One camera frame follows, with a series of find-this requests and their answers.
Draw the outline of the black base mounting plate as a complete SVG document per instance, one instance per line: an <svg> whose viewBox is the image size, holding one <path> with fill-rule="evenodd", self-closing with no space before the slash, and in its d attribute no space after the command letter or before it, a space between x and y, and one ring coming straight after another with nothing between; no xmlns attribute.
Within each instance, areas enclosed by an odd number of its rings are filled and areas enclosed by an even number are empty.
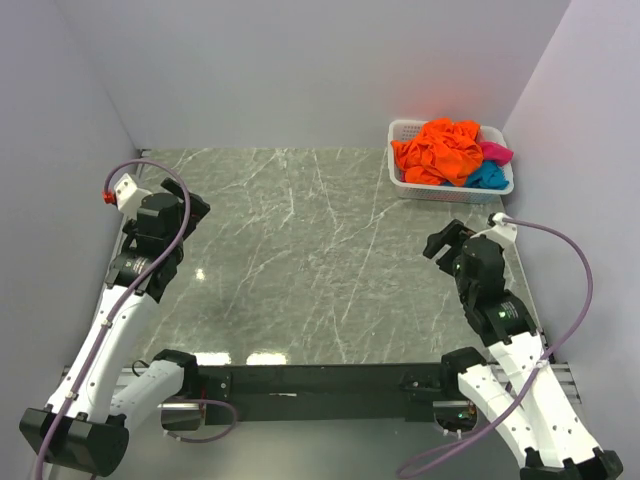
<svg viewBox="0 0 640 480"><path fill-rule="evenodd" d="M205 400L244 422L403 419L467 433L478 421L438 363L201 366L177 399L198 405L207 425L232 416Z"/></svg>

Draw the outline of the orange t shirt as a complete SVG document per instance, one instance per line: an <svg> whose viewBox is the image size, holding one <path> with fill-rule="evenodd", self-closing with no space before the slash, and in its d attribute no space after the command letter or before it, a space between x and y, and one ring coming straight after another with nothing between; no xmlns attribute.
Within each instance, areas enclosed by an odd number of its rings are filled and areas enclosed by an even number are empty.
<svg viewBox="0 0 640 480"><path fill-rule="evenodd" d="M394 163L406 183L463 187L484 161L476 142L481 125L440 118L425 123L411 140L390 142Z"/></svg>

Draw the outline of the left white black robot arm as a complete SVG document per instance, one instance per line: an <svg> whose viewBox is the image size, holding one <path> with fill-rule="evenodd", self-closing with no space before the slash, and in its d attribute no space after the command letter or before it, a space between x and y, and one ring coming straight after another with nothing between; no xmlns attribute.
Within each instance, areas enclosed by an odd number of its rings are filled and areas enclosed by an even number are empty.
<svg viewBox="0 0 640 480"><path fill-rule="evenodd" d="M107 477L119 466L133 430L165 399L186 402L200 388L196 358L164 350L149 372L122 391L121 369L183 261L183 243L210 207L172 178L161 192L125 174L106 200L127 216L91 329L44 408L28 408L19 430L52 465Z"/></svg>

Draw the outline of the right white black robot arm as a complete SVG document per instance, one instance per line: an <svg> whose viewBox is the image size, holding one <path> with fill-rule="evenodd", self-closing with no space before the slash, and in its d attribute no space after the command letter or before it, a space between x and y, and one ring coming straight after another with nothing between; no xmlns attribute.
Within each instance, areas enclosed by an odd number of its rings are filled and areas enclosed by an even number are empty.
<svg viewBox="0 0 640 480"><path fill-rule="evenodd" d="M505 286L504 249L518 221L494 214L475 232L459 220L429 236L423 251L453 277L466 320L501 367L501 385L475 349L442 358L439 387L465 397L514 455L522 479L617 479L618 454L603 449L569 401L552 364L552 350L522 300Z"/></svg>

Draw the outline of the blue t shirt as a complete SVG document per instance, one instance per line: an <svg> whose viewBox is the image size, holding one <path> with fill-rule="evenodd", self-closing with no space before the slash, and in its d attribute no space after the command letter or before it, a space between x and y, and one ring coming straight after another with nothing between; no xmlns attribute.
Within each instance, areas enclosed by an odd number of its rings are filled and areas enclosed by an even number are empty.
<svg viewBox="0 0 640 480"><path fill-rule="evenodd" d="M462 163L442 183L445 187L505 190L509 186L503 170L494 161Z"/></svg>

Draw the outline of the white plastic basket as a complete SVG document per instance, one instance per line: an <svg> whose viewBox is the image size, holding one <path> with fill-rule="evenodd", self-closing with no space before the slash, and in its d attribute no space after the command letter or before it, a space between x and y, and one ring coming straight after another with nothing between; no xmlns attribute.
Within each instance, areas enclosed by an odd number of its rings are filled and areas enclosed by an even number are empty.
<svg viewBox="0 0 640 480"><path fill-rule="evenodd" d="M424 120L398 119L390 123L387 143L392 141L408 141L413 139L425 124ZM395 163L392 148L387 150L387 167L389 178L400 198L441 201L451 203L487 204L511 194L515 187L513 169L510 163L502 167L508 185L504 189L479 189L455 186L435 186L412 184L403 181L403 173Z"/></svg>

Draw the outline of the pink t shirt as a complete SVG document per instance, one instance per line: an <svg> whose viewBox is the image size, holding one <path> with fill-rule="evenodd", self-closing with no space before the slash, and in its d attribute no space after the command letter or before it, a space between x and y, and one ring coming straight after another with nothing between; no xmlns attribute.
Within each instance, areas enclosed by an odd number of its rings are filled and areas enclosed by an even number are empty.
<svg viewBox="0 0 640 480"><path fill-rule="evenodd" d="M499 143L483 141L479 143L479 146L484 160L494 162L499 167L509 164L513 159L514 152Z"/></svg>

